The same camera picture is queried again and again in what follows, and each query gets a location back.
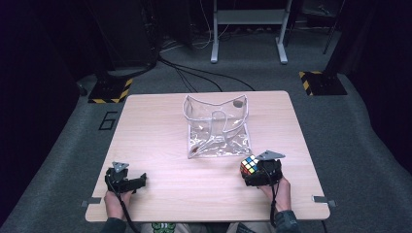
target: rubik's cube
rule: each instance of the rubik's cube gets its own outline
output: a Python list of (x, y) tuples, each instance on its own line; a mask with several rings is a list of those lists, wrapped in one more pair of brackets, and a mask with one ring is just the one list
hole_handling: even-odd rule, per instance
[(240, 173), (242, 177), (245, 178), (246, 176), (251, 175), (255, 171), (258, 170), (258, 160), (254, 155), (247, 157), (240, 163)]

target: person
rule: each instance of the person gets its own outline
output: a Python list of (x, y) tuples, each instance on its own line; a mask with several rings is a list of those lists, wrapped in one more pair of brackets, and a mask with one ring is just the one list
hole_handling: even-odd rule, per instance
[[(279, 180), (275, 184), (275, 190), (278, 189), (276, 195), (276, 229), (270, 225), (269, 222), (237, 222), (231, 223), (227, 229), (227, 233), (263, 233), (263, 232), (277, 232), (277, 233), (299, 233), (300, 228), (296, 220), (296, 216), (292, 211), (291, 201), (291, 184), (286, 178)], [(270, 186), (259, 186), (260, 190), (272, 201), (273, 194)], [(131, 197), (131, 191), (121, 194), (121, 200), (124, 202), (126, 208), (128, 207)], [(126, 222), (124, 222), (124, 213), (120, 205), (120, 201), (116, 194), (112, 191), (107, 191), (104, 198), (106, 203), (107, 221), (101, 233), (123, 233), (126, 229)], [(184, 232), (190, 232), (186, 224), (181, 224)]]

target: black cable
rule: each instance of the black cable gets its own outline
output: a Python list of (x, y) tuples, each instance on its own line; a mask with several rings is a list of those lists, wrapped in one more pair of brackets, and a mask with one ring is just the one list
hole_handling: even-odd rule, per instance
[[(90, 12), (91, 16), (93, 17), (94, 21), (96, 22), (96, 25), (99, 28), (100, 33), (102, 34), (102, 36), (106, 40), (107, 44), (112, 48), (112, 50), (115, 52), (115, 54), (120, 58), (121, 62), (125, 65), (126, 63), (124, 62), (123, 57), (119, 54), (118, 50), (115, 48), (115, 46), (109, 40), (106, 33), (104, 33), (104, 31), (103, 31), (103, 29), (100, 25), (100, 22), (97, 19), (95, 11), (92, 9), (92, 7), (88, 3), (88, 1), (86, 1), (86, 7), (87, 7), (88, 11)], [(131, 79), (131, 78), (134, 78), (134, 77), (145, 74), (146, 72), (152, 70), (154, 67), (155, 67), (155, 62), (150, 63), (150, 64), (146, 64), (146, 66), (143, 67), (143, 70), (141, 70), (141, 71), (137, 71), (137, 72), (133, 72), (133, 73), (130, 73), (130, 74), (127, 74), (127, 75), (121, 75), (121, 76), (114, 76), (114, 75), (111, 75), (111, 74), (107, 74), (107, 77), (115, 79), (115, 80)]]
[(177, 69), (177, 70), (179, 70), (179, 71), (182, 71), (182, 72), (191, 74), (191, 75), (193, 75), (193, 76), (197, 76), (197, 77), (200, 78), (200, 79), (209, 81), (210, 83), (214, 84), (214, 85), (219, 89), (220, 92), (223, 92), (222, 88), (221, 88), (217, 83), (215, 83), (215, 82), (212, 81), (212, 80), (209, 80), (209, 79), (207, 79), (207, 78), (205, 78), (205, 77), (196, 75), (196, 74), (194, 74), (194, 73), (192, 73), (192, 72), (189, 72), (189, 71), (186, 71), (186, 70), (184, 70), (184, 69), (178, 68), (175, 64), (171, 63), (170, 61), (167, 61), (167, 60), (161, 58), (161, 56), (159, 57), (159, 61), (162, 62), (163, 64), (168, 65), (168, 66), (170, 66), (170, 67), (172, 67), (172, 68), (175, 68), (175, 69)]
[(196, 88), (194, 88), (191, 83), (188, 81), (188, 79), (185, 77), (184, 74), (182, 74), (182, 71), (180, 71), (179, 69), (175, 69), (176, 72), (179, 74), (179, 76), (182, 79), (183, 84), (185, 85), (185, 87), (190, 91), (190, 93), (192, 93), (191, 89), (188, 87), (188, 85), (193, 89), (194, 92), (197, 92)]
[(169, 40), (169, 39), (163, 39), (166, 40), (165, 43), (163, 43), (163, 45), (161, 46), (161, 50), (160, 52), (163, 52), (164, 50), (170, 50), (174, 47), (177, 47), (179, 45), (179, 43), (177, 41), (173, 41), (173, 40)]
[(262, 166), (263, 171), (266, 173), (267, 178), (270, 181), (270, 186), (272, 188), (272, 204), (270, 204), (270, 224), (276, 228), (276, 222), (275, 222), (275, 208), (276, 208), (276, 195), (278, 195), (278, 191), (279, 191), (279, 185), (276, 187), (276, 192), (275, 192), (275, 187), (274, 187), (274, 183), (269, 175), (269, 173), (267, 172), (266, 168), (264, 166)]
[(322, 220), (322, 226), (324, 227), (324, 232), (327, 233), (326, 224), (324, 220)]
[(220, 37), (219, 37), (219, 41), (220, 42), (226, 42), (226, 41), (229, 41), (230, 39), (232, 38), (232, 33), (231, 32), (228, 32), (227, 34), (222, 34)]
[(121, 208), (123, 209), (124, 215), (125, 215), (125, 217), (126, 217), (126, 219), (127, 219), (127, 223), (129, 224), (130, 228), (131, 228), (134, 232), (140, 233), (139, 230), (136, 228), (136, 226), (133, 224), (133, 222), (132, 222), (132, 220), (131, 220), (131, 218), (130, 218), (130, 215), (129, 215), (129, 213), (128, 213), (128, 210), (127, 210), (127, 208), (126, 208), (123, 200), (121, 200), (121, 196), (120, 196), (119, 191), (114, 189), (114, 187), (112, 186), (112, 183), (109, 181), (109, 178), (108, 178), (107, 175), (106, 175), (105, 179), (107, 180), (107, 183), (109, 184), (110, 188), (111, 188), (111, 189), (113, 190), (113, 192), (115, 193), (116, 197), (118, 197), (119, 202), (120, 202), (120, 205), (121, 205)]
[[(180, 69), (180, 68), (177, 68), (177, 67), (182, 67), (182, 68), (185, 68), (185, 69), (189, 69), (189, 70), (193, 70), (193, 71), (197, 71), (197, 72), (202, 72), (202, 73), (209, 74), (209, 75), (221, 76), (221, 77), (225, 77), (225, 78), (228, 78), (228, 79), (236, 80), (236, 81), (238, 81), (239, 83), (242, 83), (242, 84), (246, 85), (246, 86), (247, 86), (248, 88), (250, 88), (252, 91), (256, 91), (251, 85), (249, 85), (249, 84), (247, 84), (247, 83), (245, 83), (245, 82), (243, 82), (243, 81), (241, 81), (241, 80), (239, 80), (239, 79), (233, 78), (233, 77), (231, 77), (231, 76), (222, 75), (222, 74), (217, 74), (217, 73), (213, 73), (213, 72), (209, 72), (209, 71), (199, 70), (199, 69), (191, 68), (191, 67), (188, 67), (188, 66), (184, 66), (184, 65), (172, 63), (172, 62), (170, 62), (170, 61), (168, 61), (168, 60), (165, 60), (165, 59), (162, 58), (161, 56), (159, 57), (159, 61), (162, 62), (162, 63), (166, 62), (166, 63), (167, 63), (167, 64), (165, 63), (166, 65), (173, 66), (175, 69)], [(183, 69), (180, 69), (180, 70), (183, 71), (183, 72), (186, 72), (186, 73), (188, 73), (188, 74), (195, 75), (194, 73), (191, 73), (191, 72), (189, 72), (189, 71), (186, 71), (186, 70), (183, 70)], [(208, 80), (208, 79), (206, 79), (206, 78), (204, 78), (204, 77), (200, 77), (200, 76), (198, 76), (198, 75), (195, 75), (195, 76), (197, 76), (197, 77), (199, 77), (199, 78), (202, 78), (202, 79), (205, 79), (205, 80)], [(222, 91), (222, 89), (219, 87), (219, 85), (218, 85), (217, 83), (215, 83), (215, 82), (212, 82), (212, 83), (214, 83), (214, 84), (218, 87), (218, 89), (219, 89), (220, 91)]]
[(242, 84), (246, 85), (246, 86), (247, 86), (248, 88), (250, 88), (252, 91), (256, 91), (251, 85), (249, 85), (249, 84), (247, 84), (247, 83), (245, 83), (245, 82), (243, 82), (243, 81), (241, 81), (241, 80), (239, 80), (239, 79), (233, 78), (233, 77), (231, 77), (231, 76), (222, 75), (222, 74), (217, 74), (217, 73), (213, 73), (213, 72), (209, 72), (209, 71), (204, 71), (204, 70), (199, 70), (199, 69), (191, 68), (191, 67), (188, 67), (188, 66), (184, 66), (184, 65), (179, 65), (179, 64), (176, 64), (176, 63), (172, 63), (172, 62), (170, 62), (170, 61), (167, 61), (167, 62), (169, 62), (170, 64), (173, 64), (174, 66), (183, 67), (183, 68), (190, 69), (190, 70), (193, 70), (193, 71), (202, 72), (202, 73), (209, 74), (209, 75), (216, 75), (216, 76), (221, 76), (221, 77), (225, 77), (225, 78), (228, 78), (228, 79), (236, 80), (236, 81), (238, 81), (239, 83), (242, 83)]

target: yellow and black hazard tape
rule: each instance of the yellow and black hazard tape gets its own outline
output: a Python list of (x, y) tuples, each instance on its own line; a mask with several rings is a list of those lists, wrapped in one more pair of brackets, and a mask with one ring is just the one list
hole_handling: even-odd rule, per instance
[(131, 87), (131, 83), (133, 82), (133, 79), (129, 79), (125, 85), (124, 85), (124, 89), (121, 92), (121, 95), (119, 96), (119, 98), (113, 98), (113, 99), (88, 99), (88, 103), (94, 103), (94, 104), (110, 104), (110, 103), (121, 103), (124, 101), (124, 99), (127, 96), (128, 90)]
[(303, 88), (305, 89), (306, 94), (307, 94), (307, 95), (314, 95), (313, 92), (312, 92), (312, 89), (311, 89), (311, 87), (310, 87), (310, 84), (309, 84), (309, 82), (308, 82), (308, 80), (307, 80), (307, 77), (306, 77), (308, 73), (309, 73), (309, 74), (314, 74), (314, 75), (319, 75), (319, 74), (321, 74), (322, 72), (320, 72), (320, 71), (299, 72), (299, 76), (300, 76), (300, 79), (302, 80)]

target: gray carpet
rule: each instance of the gray carpet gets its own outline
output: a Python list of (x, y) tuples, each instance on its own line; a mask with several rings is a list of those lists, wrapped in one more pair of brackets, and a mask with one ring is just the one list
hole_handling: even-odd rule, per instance
[[(326, 197), (337, 202), (326, 220), (328, 232), (412, 232), (412, 177), (394, 159), (370, 127), (367, 110), (350, 81), (343, 96), (307, 96), (299, 71), (323, 70), (327, 36), (296, 30), (287, 47), (288, 65), (281, 65), (274, 35), (233, 36), (221, 42), (219, 63), (210, 63), (211, 44), (203, 50), (184, 47), (161, 56), (192, 68), (216, 72), (250, 84), (255, 90), (285, 90), (297, 118)], [(235, 80), (210, 76), (223, 91), (246, 91)], [(219, 91), (213, 84), (187, 75), (199, 92)], [(91, 90), (94, 76), (80, 83)], [(129, 94), (189, 92), (170, 67), (156, 67), (134, 79)], [(123, 103), (88, 104), (80, 97), (76, 110), (51, 153), (20, 198), (0, 232), (98, 232), (103, 223), (85, 220), (82, 201), (91, 196), (114, 135)], [(113, 130), (99, 130), (107, 112)], [(319, 221), (300, 222), (304, 232), (323, 232)], [(212, 224), (222, 232), (224, 224)]]

